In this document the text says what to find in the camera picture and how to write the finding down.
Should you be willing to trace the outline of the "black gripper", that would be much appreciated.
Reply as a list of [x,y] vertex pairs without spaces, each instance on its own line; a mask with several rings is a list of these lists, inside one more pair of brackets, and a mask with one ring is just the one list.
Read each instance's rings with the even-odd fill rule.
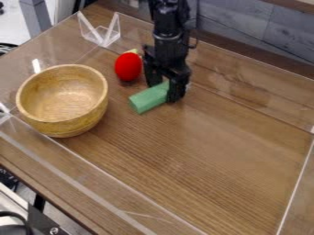
[[153,87],[170,79],[167,102],[179,101],[187,92],[191,70],[187,66],[189,32],[181,29],[174,35],[154,31],[154,45],[143,45],[143,70],[146,83]]

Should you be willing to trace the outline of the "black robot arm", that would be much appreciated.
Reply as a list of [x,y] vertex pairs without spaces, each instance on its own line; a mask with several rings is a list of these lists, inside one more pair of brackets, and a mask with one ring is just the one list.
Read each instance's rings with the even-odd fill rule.
[[154,45],[143,45],[143,70],[150,87],[170,81],[167,102],[175,103],[186,96],[191,70],[187,66],[189,51],[198,44],[190,44],[191,27],[187,0],[149,0],[154,21]]

